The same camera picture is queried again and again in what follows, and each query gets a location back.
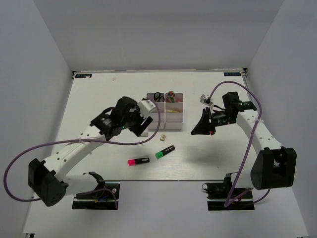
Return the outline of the pink glue stick tube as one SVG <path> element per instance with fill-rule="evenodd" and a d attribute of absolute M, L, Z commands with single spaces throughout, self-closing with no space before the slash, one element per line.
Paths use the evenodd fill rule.
<path fill-rule="evenodd" d="M 176 95 L 175 92 L 169 91 L 165 94 L 165 101 L 169 103 L 175 103 L 176 102 Z"/>

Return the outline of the yellow thin pen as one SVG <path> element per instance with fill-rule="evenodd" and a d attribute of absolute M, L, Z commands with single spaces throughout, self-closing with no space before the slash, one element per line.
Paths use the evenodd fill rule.
<path fill-rule="evenodd" d="M 166 110 L 166 113 L 183 113 L 183 112 L 176 111 L 176 110 Z"/>

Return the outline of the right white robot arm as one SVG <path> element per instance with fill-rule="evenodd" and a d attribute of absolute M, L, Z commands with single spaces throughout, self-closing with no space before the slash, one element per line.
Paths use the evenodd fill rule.
<path fill-rule="evenodd" d="M 237 92 L 229 92 L 222 99 L 224 109 L 212 113 L 213 100 L 207 95 L 200 97 L 200 102 L 206 107 L 191 134 L 214 135 L 217 126 L 237 124 L 252 141 L 257 156 L 250 171 L 230 175 L 231 181 L 223 186 L 224 193 L 234 198 L 242 188 L 264 190 L 291 187 L 297 160 L 295 150 L 284 147 L 275 139 L 264 122 L 258 119 L 259 111 L 251 101 L 241 101 Z"/>

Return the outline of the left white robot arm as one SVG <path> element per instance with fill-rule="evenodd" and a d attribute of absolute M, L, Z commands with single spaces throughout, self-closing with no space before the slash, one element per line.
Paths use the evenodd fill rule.
<path fill-rule="evenodd" d="M 120 98 L 115 107 L 103 110 L 91 120 L 86 129 L 75 140 L 55 154 L 39 161 L 34 159 L 28 166 L 28 184 L 42 202 L 54 206 L 67 195 L 89 192 L 94 198 L 104 194 L 102 177 L 95 172 L 84 172 L 78 176 L 68 173 L 82 159 L 103 144 L 113 144 L 112 138 L 128 129 L 140 136 L 152 123 L 150 114 L 156 105 L 148 98 L 140 102 L 129 97 Z"/>

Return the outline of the black handled scissors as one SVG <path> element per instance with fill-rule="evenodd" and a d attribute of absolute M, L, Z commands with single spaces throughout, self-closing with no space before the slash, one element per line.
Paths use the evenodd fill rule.
<path fill-rule="evenodd" d="M 165 96 L 164 96 L 164 94 L 163 93 L 161 93 L 161 92 L 155 92 L 154 93 L 154 101 L 155 102 L 158 102 L 158 103 L 160 103 L 160 102 L 165 102 Z"/>

